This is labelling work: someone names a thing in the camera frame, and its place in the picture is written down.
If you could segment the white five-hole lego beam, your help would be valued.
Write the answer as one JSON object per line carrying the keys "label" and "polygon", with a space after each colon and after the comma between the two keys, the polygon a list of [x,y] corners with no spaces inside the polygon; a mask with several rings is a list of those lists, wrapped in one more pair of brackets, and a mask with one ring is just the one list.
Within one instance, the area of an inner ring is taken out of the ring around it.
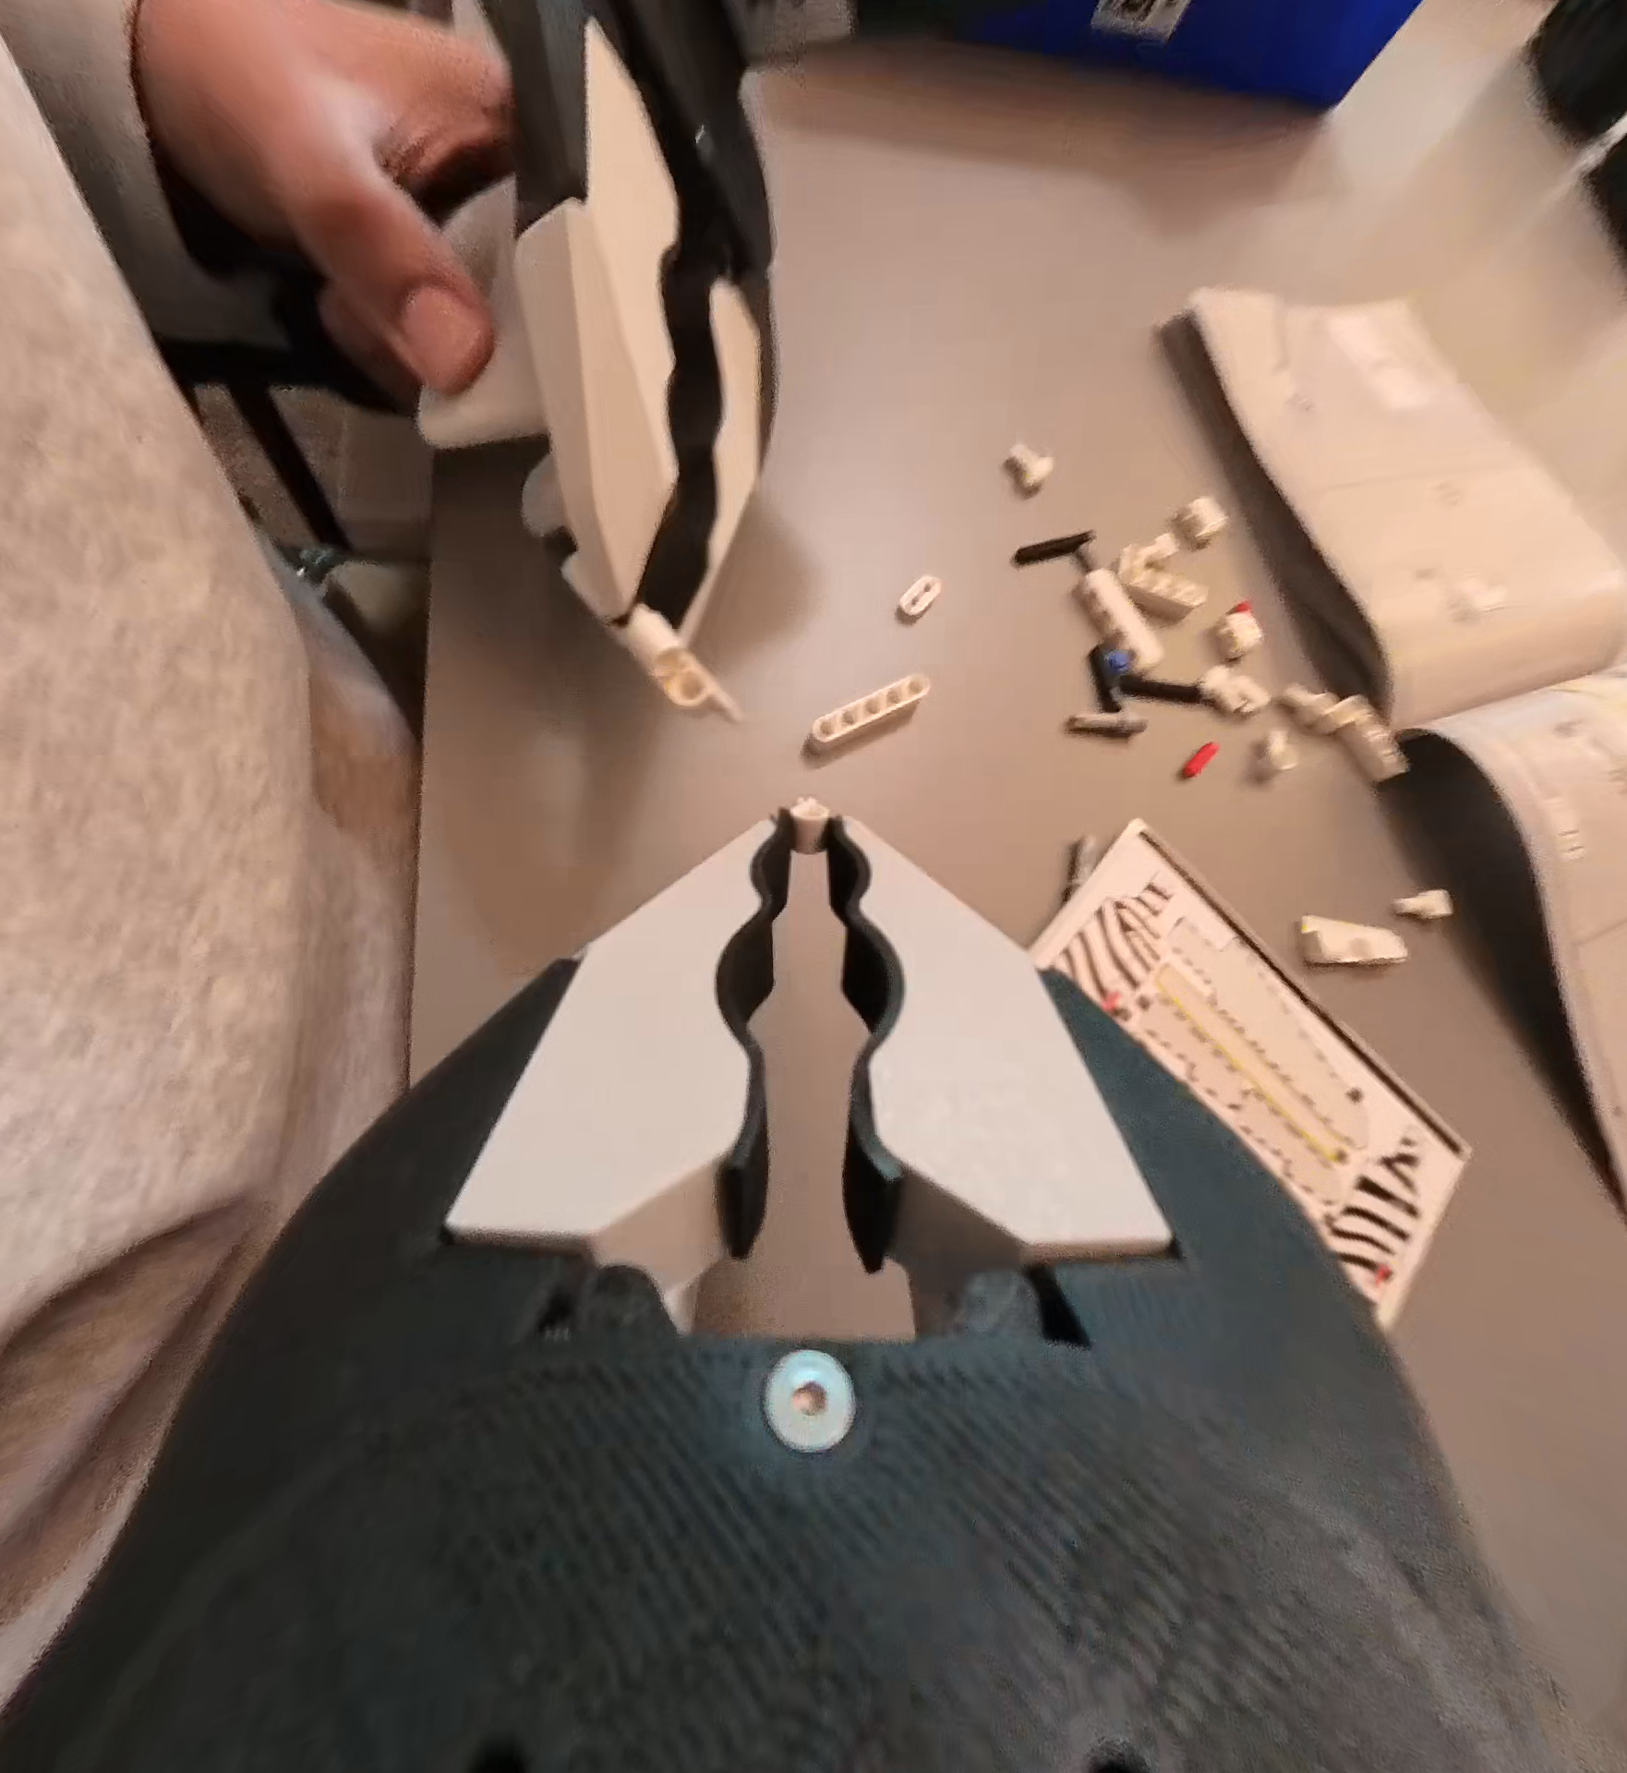
{"label": "white five-hole lego beam", "polygon": [[869,741],[908,721],[929,693],[930,678],[912,674],[847,700],[809,723],[804,753],[809,758],[824,758]]}

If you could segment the person's left hand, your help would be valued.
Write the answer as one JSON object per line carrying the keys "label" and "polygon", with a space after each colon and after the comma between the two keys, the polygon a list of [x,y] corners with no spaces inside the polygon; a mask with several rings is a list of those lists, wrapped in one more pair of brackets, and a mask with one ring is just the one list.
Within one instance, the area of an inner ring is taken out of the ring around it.
{"label": "person's left hand", "polygon": [[491,313],[432,211],[512,170],[497,54],[379,6],[145,2],[132,75],[162,164],[305,263],[348,358],[402,393],[480,376]]}

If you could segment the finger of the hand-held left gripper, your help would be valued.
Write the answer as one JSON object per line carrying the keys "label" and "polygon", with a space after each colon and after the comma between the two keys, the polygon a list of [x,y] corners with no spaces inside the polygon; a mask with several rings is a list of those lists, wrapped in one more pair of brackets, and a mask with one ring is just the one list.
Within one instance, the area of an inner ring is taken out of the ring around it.
{"label": "finger of the hand-held left gripper", "polygon": [[662,270],[683,203],[648,95],[594,15],[515,19],[515,291],[545,453],[527,531],[605,624],[646,605],[675,479]]}
{"label": "finger of the hand-held left gripper", "polygon": [[675,479],[646,563],[646,611],[688,650],[761,477],[772,429],[767,287],[683,261],[668,278]]}

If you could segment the pile of white lego pieces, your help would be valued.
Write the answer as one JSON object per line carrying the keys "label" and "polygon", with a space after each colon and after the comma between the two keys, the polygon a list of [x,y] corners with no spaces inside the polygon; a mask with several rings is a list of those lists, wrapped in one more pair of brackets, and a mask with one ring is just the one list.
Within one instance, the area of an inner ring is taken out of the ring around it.
{"label": "pile of white lego pieces", "polygon": [[[1182,503],[1152,538],[1128,544],[1113,557],[1098,550],[1094,537],[1089,564],[1051,561],[1074,570],[1072,594],[1096,633],[1092,648],[1124,650],[1135,676],[1199,682],[1206,704],[1180,708],[1200,708],[1223,721],[1256,721],[1277,713],[1279,727],[1264,728],[1253,741],[1253,775],[1258,781],[1277,779],[1295,766],[1293,732],[1338,745],[1374,786],[1401,779],[1407,773],[1401,741],[1364,697],[1334,697],[1292,682],[1269,691],[1249,673],[1267,633],[1247,600],[1221,609],[1202,630],[1206,661],[1195,676],[1165,673],[1163,635],[1180,630],[1206,604],[1204,585],[1178,568],[1176,561],[1206,551],[1226,527],[1228,512],[1221,501],[1200,496]],[[1092,673],[1091,680],[1098,712],[1130,713],[1128,706],[1137,699],[1119,695],[1117,680]]]}

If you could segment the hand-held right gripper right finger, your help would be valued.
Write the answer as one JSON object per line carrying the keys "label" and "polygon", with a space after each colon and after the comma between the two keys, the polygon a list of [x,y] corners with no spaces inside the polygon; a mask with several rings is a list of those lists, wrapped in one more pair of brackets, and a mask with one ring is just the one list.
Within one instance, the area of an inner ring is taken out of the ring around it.
{"label": "hand-held right gripper right finger", "polygon": [[945,1330],[979,1274],[1171,1254],[1029,954],[858,822],[828,822],[824,859],[841,991],[867,1030],[845,1222],[869,1272],[903,1272],[914,1334]]}

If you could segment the blue plastic bin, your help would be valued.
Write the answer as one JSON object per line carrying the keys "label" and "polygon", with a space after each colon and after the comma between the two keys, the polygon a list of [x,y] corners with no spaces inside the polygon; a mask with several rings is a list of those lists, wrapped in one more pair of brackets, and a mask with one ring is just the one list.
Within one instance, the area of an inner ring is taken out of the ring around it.
{"label": "blue plastic bin", "polygon": [[860,34],[1126,69],[1333,110],[1416,2],[862,2]]}

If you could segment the person's grey fleece clothing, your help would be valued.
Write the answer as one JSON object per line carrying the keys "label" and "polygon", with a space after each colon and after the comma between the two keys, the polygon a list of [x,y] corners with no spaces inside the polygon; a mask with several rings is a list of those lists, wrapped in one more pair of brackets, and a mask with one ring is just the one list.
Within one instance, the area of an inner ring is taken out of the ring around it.
{"label": "person's grey fleece clothing", "polygon": [[419,760],[151,322],[132,4],[0,4],[0,1712],[406,1075]]}

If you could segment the zebra print sticker sheet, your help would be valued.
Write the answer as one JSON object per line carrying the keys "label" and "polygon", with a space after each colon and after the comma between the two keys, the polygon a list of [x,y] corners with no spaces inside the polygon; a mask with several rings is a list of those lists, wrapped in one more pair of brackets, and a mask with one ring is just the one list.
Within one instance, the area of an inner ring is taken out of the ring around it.
{"label": "zebra print sticker sheet", "polygon": [[1143,820],[1074,879],[1029,956],[1245,1144],[1392,1332],[1467,1173],[1446,1119]]}

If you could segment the white lego connector with pin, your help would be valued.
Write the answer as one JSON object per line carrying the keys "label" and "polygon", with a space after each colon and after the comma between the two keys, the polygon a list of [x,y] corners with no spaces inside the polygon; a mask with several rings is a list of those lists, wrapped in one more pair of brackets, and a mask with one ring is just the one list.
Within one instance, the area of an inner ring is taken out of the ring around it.
{"label": "white lego connector with pin", "polygon": [[610,624],[610,633],[675,710],[742,721],[739,704],[655,609],[629,609],[621,622]]}

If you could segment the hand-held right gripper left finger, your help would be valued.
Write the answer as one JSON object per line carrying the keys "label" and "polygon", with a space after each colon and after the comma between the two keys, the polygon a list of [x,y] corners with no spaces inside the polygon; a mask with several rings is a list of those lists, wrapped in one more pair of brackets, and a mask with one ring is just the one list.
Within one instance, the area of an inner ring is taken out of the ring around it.
{"label": "hand-held right gripper left finger", "polygon": [[752,1023],[793,859],[789,818],[761,820],[581,948],[450,1205],[454,1241],[646,1274],[692,1328],[703,1276],[763,1222]]}

